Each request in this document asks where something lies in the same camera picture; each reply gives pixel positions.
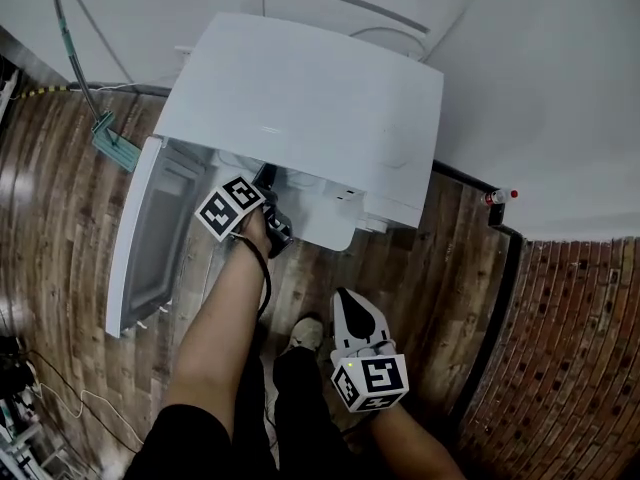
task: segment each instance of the forearm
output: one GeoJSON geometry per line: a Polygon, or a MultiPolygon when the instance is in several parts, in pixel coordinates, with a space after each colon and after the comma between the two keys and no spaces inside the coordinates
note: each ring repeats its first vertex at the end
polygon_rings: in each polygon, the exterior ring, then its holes
{"type": "MultiPolygon", "coordinates": [[[[264,244],[256,245],[266,258],[264,244]]],[[[213,414],[229,435],[233,434],[235,397],[263,283],[253,253],[244,243],[235,244],[180,345],[165,405],[200,407],[213,414]]]]}
{"type": "Polygon", "coordinates": [[[404,480],[464,480],[447,450],[401,405],[381,411],[371,433],[394,475],[404,480]]]}

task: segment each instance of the leg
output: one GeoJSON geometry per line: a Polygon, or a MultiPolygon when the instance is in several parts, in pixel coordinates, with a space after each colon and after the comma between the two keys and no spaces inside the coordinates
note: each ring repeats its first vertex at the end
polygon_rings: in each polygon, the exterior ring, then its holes
{"type": "Polygon", "coordinates": [[[264,370],[260,341],[254,337],[242,372],[234,418],[232,450],[239,478],[275,478],[276,464],[264,428],[264,370]]]}
{"type": "Polygon", "coordinates": [[[354,456],[331,422],[314,351],[303,343],[280,356],[273,381],[279,393],[275,417],[281,473],[296,478],[309,471],[313,477],[347,477],[354,469],[354,456]]]}

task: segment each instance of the small bottle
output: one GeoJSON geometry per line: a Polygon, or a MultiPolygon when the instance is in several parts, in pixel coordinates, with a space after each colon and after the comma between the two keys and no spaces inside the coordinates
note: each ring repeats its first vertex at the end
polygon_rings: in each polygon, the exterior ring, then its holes
{"type": "Polygon", "coordinates": [[[517,190],[507,190],[504,188],[494,190],[493,192],[487,192],[482,196],[481,201],[487,206],[493,206],[494,204],[504,204],[510,199],[518,197],[517,190]]]}

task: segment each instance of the white shoe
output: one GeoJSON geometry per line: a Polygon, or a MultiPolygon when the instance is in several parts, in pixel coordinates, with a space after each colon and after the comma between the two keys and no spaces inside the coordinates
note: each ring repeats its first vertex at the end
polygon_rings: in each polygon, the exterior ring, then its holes
{"type": "Polygon", "coordinates": [[[289,345],[284,352],[288,352],[295,347],[304,347],[317,352],[320,345],[322,345],[323,335],[324,325],[320,317],[315,314],[308,315],[293,326],[289,345]]]}

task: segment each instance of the hand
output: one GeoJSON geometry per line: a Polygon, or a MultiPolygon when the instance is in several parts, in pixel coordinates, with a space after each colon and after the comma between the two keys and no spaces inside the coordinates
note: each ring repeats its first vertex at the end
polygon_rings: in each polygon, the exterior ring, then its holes
{"type": "Polygon", "coordinates": [[[260,249],[260,252],[265,258],[269,256],[271,241],[267,238],[267,228],[261,206],[244,218],[240,232],[260,249]]]}

